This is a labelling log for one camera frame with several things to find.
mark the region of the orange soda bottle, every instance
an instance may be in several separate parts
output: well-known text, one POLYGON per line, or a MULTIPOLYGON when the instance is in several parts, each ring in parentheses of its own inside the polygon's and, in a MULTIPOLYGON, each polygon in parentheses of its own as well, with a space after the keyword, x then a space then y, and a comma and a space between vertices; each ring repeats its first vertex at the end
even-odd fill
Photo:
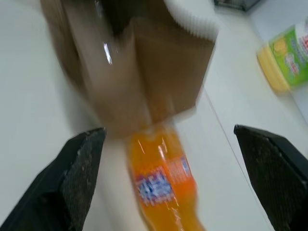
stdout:
POLYGON ((140 209, 153 231, 205 231, 196 215, 197 188, 172 128, 134 134, 129 163, 140 209))

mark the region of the white table surface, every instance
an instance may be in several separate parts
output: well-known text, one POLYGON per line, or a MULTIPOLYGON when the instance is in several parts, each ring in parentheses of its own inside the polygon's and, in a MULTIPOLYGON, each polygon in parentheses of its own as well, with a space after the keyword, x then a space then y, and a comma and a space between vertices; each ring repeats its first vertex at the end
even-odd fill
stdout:
MULTIPOLYGON (((284 135, 307 156, 308 126, 290 98, 271 92, 256 60, 260 42, 249 20, 217 14, 207 0, 194 1, 186 7, 220 25, 197 112, 176 122, 199 188, 198 216, 209 231, 272 231, 248 183, 233 127, 246 124, 284 135)), ((65 141, 94 126, 64 79, 37 2, 20 2, 0 1, 0 223, 65 141)), ((104 144, 84 230, 147 230, 121 142, 104 144)))

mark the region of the brown cardboard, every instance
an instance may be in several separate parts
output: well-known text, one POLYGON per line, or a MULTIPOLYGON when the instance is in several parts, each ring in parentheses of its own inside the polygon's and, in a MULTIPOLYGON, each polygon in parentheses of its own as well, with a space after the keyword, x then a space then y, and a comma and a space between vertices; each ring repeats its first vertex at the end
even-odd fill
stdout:
POLYGON ((109 135, 194 107, 214 42, 181 28, 162 0, 41 2, 61 65, 109 135))

